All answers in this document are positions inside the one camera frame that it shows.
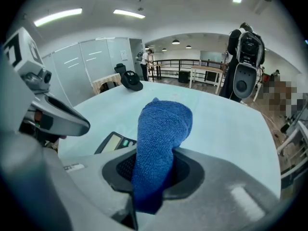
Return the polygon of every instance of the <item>black metal railing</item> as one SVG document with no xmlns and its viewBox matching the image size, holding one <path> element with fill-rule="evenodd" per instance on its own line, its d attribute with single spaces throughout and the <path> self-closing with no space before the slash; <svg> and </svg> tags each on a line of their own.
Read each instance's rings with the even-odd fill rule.
<svg viewBox="0 0 308 231">
<path fill-rule="evenodd" d="M 153 69 L 149 68 L 149 77 L 174 77 L 179 75 L 179 71 L 186 70 L 190 71 L 192 66 L 199 65 L 199 60 L 195 59 L 168 59 L 168 60 L 156 60 L 154 64 L 161 64 L 160 69 L 158 67 L 154 67 Z M 213 61 L 205 61 L 201 60 L 201 66 L 214 67 L 221 70 L 225 70 L 225 64 L 223 62 L 213 62 Z M 201 73 L 197 70 L 196 72 L 196 80 L 201 82 L 215 82 L 216 73 L 208 72 Z"/>
</svg>

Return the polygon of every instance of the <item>baseball cap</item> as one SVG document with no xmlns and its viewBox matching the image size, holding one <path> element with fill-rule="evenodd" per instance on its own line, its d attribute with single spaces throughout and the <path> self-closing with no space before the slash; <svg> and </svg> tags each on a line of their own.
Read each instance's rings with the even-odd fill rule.
<svg viewBox="0 0 308 231">
<path fill-rule="evenodd" d="M 139 76 L 133 71 L 126 71 L 121 76 L 121 83 L 128 89 L 139 91 L 143 88 Z"/>
</svg>

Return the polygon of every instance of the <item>calculator screen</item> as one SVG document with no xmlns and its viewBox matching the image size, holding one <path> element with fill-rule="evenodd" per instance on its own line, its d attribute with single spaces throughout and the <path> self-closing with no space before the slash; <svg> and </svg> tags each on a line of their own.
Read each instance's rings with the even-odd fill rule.
<svg viewBox="0 0 308 231">
<path fill-rule="evenodd" d="M 104 147 L 103 151 L 104 152 L 114 151 L 116 149 L 117 144 L 119 144 L 120 140 L 121 138 L 119 136 L 113 134 L 108 143 L 106 144 L 106 146 Z"/>
</svg>

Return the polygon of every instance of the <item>calculator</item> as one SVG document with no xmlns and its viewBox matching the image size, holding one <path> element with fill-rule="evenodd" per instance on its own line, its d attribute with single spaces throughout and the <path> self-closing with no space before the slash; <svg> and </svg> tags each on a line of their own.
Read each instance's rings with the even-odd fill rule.
<svg viewBox="0 0 308 231">
<path fill-rule="evenodd" d="M 137 141 L 126 138 L 121 134 L 116 132 L 111 132 L 106 139 L 101 143 L 101 145 L 97 148 L 94 154 L 99 154 L 102 152 L 111 152 L 114 150 L 119 150 L 122 148 L 126 148 L 132 145 L 135 145 Z"/>
</svg>

